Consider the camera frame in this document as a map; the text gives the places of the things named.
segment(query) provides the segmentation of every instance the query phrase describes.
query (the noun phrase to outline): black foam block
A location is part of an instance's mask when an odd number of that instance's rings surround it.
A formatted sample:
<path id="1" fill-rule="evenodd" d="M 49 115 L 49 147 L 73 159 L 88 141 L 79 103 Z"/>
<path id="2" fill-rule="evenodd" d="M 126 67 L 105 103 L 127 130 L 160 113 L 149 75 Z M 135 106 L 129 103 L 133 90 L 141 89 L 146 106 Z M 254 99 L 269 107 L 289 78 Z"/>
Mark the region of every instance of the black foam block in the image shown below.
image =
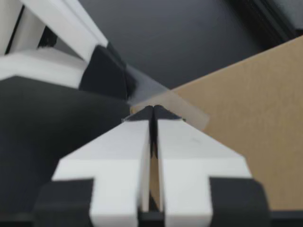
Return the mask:
<path id="1" fill-rule="evenodd" d="M 80 90 L 126 100 L 127 83 L 125 65 L 103 46 L 97 46 L 86 68 Z"/>

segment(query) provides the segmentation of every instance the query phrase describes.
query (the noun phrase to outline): dark gray wall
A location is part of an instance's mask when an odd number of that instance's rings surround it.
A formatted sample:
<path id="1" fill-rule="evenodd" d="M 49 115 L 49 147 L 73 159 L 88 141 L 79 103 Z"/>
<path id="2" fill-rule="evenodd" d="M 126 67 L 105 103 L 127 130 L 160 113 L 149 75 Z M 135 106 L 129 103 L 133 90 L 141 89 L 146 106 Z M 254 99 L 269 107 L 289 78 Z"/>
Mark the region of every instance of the dark gray wall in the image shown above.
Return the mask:
<path id="1" fill-rule="evenodd" d="M 80 2 L 129 64 L 169 88 L 262 51 L 225 0 Z"/>

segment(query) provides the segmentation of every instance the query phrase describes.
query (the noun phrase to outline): brown cardboard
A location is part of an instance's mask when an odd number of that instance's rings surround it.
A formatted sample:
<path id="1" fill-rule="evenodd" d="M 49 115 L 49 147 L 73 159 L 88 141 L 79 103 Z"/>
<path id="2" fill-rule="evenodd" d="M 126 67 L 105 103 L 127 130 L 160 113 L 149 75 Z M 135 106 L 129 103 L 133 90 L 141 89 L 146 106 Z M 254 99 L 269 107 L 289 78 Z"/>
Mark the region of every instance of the brown cardboard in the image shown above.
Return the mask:
<path id="1" fill-rule="evenodd" d="M 243 154 L 273 210 L 303 210 L 303 37 L 175 90 Z"/>

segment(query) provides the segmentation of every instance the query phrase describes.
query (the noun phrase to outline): black rubber pad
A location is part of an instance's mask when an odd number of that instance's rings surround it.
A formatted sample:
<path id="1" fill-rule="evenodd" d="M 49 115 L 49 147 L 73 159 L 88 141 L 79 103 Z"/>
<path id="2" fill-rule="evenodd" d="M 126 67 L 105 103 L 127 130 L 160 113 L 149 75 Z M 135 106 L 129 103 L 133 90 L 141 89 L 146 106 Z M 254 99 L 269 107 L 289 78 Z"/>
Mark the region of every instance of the black rubber pad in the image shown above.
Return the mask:
<path id="1" fill-rule="evenodd" d="M 261 184 L 253 179 L 210 178 L 211 227 L 270 227 L 270 212 Z"/>
<path id="2" fill-rule="evenodd" d="M 57 181 L 43 186 L 34 207 L 35 227 L 91 227 L 93 180 Z"/>
<path id="3" fill-rule="evenodd" d="M 0 82 L 0 221 L 29 219 L 60 158 L 121 123 L 117 99 L 35 80 Z"/>

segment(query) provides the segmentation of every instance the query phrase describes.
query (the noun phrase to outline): black joint cover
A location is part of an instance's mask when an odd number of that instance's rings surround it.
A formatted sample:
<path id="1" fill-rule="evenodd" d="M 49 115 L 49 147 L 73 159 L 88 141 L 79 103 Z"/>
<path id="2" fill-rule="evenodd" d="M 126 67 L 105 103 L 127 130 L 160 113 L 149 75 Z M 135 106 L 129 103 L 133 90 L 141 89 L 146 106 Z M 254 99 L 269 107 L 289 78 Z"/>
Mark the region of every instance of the black joint cover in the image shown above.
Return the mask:
<path id="1" fill-rule="evenodd" d="M 161 105 L 156 105 L 154 107 L 155 120 L 167 119 L 167 120 L 178 120 L 182 119 L 180 116 L 172 113 L 171 111 L 165 109 Z"/>
<path id="2" fill-rule="evenodd" d="M 139 227 L 165 227 L 165 218 L 162 212 L 138 212 Z"/>
<path id="3" fill-rule="evenodd" d="M 263 187 L 253 179 L 210 178 L 211 227 L 270 227 Z"/>
<path id="4" fill-rule="evenodd" d="M 43 186 L 34 207 L 35 227 L 91 227 L 93 180 L 57 181 Z"/>
<path id="5" fill-rule="evenodd" d="M 83 74 L 79 89 L 126 100 L 125 64 L 107 48 L 98 45 Z"/>

